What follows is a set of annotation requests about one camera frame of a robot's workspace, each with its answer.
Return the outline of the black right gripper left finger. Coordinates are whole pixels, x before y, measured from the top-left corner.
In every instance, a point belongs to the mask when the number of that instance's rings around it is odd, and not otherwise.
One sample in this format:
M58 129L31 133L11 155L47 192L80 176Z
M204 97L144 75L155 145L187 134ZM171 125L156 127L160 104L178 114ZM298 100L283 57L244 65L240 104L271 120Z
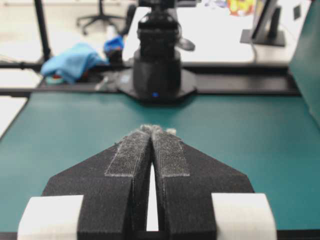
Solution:
M52 176L31 197L20 240L124 240L147 226L151 136L137 130Z

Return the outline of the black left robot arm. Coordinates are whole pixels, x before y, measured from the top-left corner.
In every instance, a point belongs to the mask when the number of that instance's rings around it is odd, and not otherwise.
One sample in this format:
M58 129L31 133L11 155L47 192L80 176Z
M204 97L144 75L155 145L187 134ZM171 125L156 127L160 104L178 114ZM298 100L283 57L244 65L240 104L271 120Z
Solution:
M139 48L133 65L119 74L116 87L143 102L171 103L196 91L196 76L182 68L181 54L195 45L182 37L175 0L140 0L140 7L149 7L137 23Z

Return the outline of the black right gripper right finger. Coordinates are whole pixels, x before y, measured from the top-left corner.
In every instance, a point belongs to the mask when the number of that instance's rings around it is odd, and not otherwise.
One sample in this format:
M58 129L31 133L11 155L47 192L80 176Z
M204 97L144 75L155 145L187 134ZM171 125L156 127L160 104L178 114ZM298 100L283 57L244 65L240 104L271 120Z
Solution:
M242 172L160 129L152 133L159 224L170 240L274 240L265 194Z

